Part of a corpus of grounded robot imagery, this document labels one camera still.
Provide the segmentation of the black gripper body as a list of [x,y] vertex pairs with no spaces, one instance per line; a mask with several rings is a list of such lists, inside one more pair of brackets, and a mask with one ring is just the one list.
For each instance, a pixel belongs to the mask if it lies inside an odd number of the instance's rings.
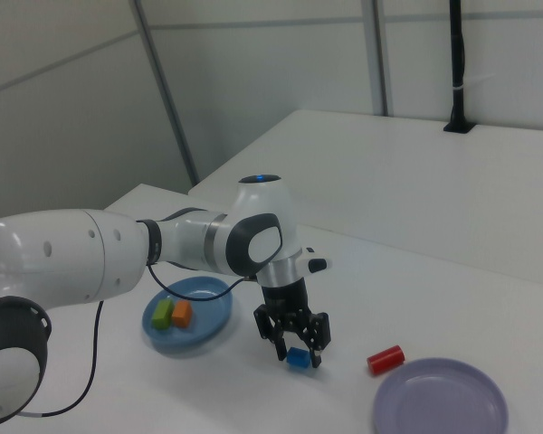
[[264,305],[272,317],[309,314],[308,291],[304,278],[282,287],[262,287]]

